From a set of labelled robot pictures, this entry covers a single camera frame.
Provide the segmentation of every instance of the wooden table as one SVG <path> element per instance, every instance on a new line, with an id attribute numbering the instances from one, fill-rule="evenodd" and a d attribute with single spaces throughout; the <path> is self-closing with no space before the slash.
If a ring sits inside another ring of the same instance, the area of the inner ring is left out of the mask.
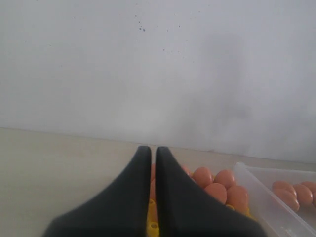
<path id="1" fill-rule="evenodd" d="M 0 128 L 0 236 L 40 236 L 52 218 L 106 187 L 138 145 Z M 206 165 L 216 173 L 241 161 L 257 167 L 316 171 L 316 164 L 171 150 L 190 170 Z"/>

